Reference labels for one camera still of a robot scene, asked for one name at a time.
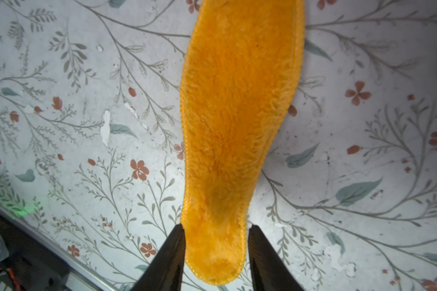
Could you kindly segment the yellow insole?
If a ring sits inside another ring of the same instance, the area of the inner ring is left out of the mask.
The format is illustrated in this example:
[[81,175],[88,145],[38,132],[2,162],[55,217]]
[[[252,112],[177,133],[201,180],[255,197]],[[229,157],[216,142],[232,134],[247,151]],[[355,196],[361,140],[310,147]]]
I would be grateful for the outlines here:
[[303,1],[203,1],[180,86],[185,151],[185,262],[203,282],[234,281],[246,216],[269,148],[294,98]]

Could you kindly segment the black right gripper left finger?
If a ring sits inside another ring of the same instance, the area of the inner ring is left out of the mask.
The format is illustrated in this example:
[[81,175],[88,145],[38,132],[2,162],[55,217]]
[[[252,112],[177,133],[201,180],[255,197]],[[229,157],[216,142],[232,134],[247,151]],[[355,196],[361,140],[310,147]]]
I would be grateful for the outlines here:
[[180,291],[185,250],[185,231],[177,224],[131,291]]

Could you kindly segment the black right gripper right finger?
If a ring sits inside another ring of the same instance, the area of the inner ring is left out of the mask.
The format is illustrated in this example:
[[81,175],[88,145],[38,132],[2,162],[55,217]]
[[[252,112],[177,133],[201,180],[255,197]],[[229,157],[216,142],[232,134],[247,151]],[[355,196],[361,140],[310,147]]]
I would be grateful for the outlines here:
[[304,291],[257,225],[248,234],[248,254],[254,291]]

